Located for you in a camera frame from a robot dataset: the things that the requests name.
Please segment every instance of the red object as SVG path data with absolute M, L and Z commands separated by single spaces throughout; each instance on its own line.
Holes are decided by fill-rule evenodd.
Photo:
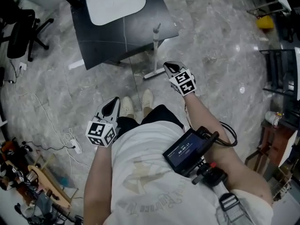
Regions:
M 216 162 L 212 162 L 212 163 L 210 164 L 210 166 L 211 166 L 212 168 L 214 168 L 215 166 L 217 166 L 217 164 L 216 164 Z

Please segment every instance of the yellow object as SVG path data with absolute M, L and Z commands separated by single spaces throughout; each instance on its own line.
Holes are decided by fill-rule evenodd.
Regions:
M 274 22 L 273 22 L 272 18 L 269 15 L 257 19 L 256 20 L 256 25 L 260 29 L 272 29 L 272 28 L 274 28 Z

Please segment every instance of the white sneaker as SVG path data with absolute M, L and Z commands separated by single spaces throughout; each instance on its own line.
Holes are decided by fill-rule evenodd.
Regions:
M 123 98 L 122 109 L 124 110 L 125 117 L 129 114 L 132 114 L 135 117 L 135 111 L 133 110 L 133 104 L 130 97 Z
M 145 107 L 152 108 L 152 105 L 153 105 L 153 94 L 149 89 L 147 89 L 142 96 L 142 109 L 144 110 Z

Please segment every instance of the metal stand base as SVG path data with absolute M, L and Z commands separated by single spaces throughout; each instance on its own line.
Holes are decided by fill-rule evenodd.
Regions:
M 158 76 L 158 75 L 160 75 L 160 74 L 162 74 L 164 72 L 165 72 L 165 69 L 164 68 L 160 68 L 160 69 L 157 69 L 156 72 L 151 72 L 151 73 L 146 74 L 143 79 L 147 80 L 147 79 L 153 78 L 155 76 Z

